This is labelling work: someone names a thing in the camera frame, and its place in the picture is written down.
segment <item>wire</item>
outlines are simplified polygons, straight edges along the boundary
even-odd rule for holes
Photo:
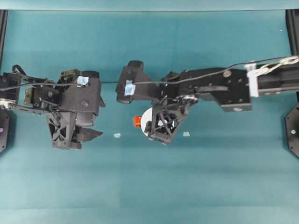
[[[0,88],[0,91],[7,91],[7,90],[13,90],[13,89],[19,89],[24,86],[28,85],[51,85],[51,86],[70,86],[70,85],[76,85],[80,87],[85,87],[85,85],[77,84],[77,83],[64,83],[64,84],[55,84],[55,83],[24,83],[21,85],[15,85],[15,86],[9,86],[9,87],[4,87]]]
[[[176,81],[176,82],[169,82],[169,81],[142,81],[142,82],[136,82],[136,83],[133,83],[133,84],[134,85],[136,85],[136,84],[168,84],[168,85],[177,85],[177,84],[184,83],[184,82],[189,82],[189,81],[193,81],[193,80],[202,79],[202,78],[205,78],[205,77],[208,77],[208,76],[218,75],[218,74],[221,74],[221,73],[223,73],[223,72],[225,72],[227,70],[230,70],[230,69],[232,69],[234,67],[241,66],[241,65],[253,64],[253,63],[263,63],[263,62],[269,62],[269,61],[274,61],[274,60],[281,60],[281,59],[286,59],[286,58],[289,58],[289,57],[274,57],[274,58],[269,58],[269,59],[259,60],[259,61],[237,63],[237,64],[233,64],[233,65],[227,67],[226,69],[220,70],[220,71],[216,71],[216,72],[204,74],[204,75],[199,76],[199,77],[187,78],[187,79],[179,80],[179,81]]]

